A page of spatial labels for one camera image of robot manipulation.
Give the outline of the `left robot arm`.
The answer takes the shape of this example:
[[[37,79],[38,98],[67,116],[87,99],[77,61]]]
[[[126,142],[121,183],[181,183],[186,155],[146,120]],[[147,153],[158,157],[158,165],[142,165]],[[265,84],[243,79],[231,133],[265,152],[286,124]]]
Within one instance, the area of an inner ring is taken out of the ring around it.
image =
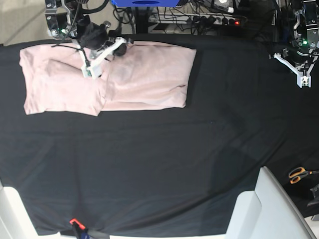
[[[319,61],[319,2],[317,0],[286,0],[273,5],[281,23],[283,44],[269,55],[296,75],[300,88],[312,86],[311,72]]]

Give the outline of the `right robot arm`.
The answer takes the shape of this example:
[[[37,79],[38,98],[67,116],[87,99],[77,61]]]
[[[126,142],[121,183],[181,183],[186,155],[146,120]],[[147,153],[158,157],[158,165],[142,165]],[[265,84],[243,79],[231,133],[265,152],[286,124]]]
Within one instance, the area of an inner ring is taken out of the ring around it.
[[[94,9],[84,9],[87,0],[46,0],[45,18],[49,34],[58,43],[54,47],[71,39],[74,49],[80,53],[83,61],[81,71],[84,77],[96,79],[102,75],[102,62],[108,56],[123,56],[133,41],[114,34],[109,35],[107,29],[110,22],[97,25],[90,19],[90,14],[103,10],[108,1]]]

